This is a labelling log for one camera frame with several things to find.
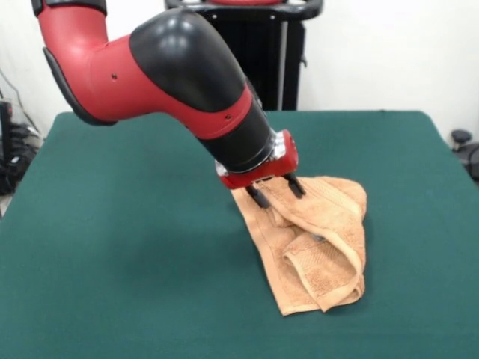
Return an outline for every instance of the black stand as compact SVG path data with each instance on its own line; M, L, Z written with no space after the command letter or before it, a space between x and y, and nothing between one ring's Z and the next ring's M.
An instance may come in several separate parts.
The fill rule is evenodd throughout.
M302 21L319 15L323 0L266 6L165 0L165 7L190 8L215 27L253 85L264 110L297 109L300 67L305 62Z

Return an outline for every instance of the red robot arm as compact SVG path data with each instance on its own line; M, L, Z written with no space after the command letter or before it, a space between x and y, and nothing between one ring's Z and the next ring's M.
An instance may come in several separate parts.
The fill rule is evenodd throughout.
M66 101L86 123L163 112L179 120L216 160L230 189L283 176L298 197L296 145L271 129L259 100L221 36L185 8L167 10L109 41L105 0L32 0L43 49Z

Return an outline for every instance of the brown towel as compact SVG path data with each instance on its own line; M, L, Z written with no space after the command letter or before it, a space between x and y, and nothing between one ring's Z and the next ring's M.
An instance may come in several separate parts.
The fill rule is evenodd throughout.
M364 294L366 192L335 177L300 177L296 199L282 178L257 185L272 207L261 209L244 189L232 191L283 316L327 310Z

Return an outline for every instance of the towel fold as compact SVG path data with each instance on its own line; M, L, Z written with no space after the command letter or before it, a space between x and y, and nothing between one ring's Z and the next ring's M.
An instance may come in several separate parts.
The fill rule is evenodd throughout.
M336 177L299 181L307 193L300 200L282 178L258 184L268 209L242 188L231 192L283 316L352 304L365 289L366 192Z

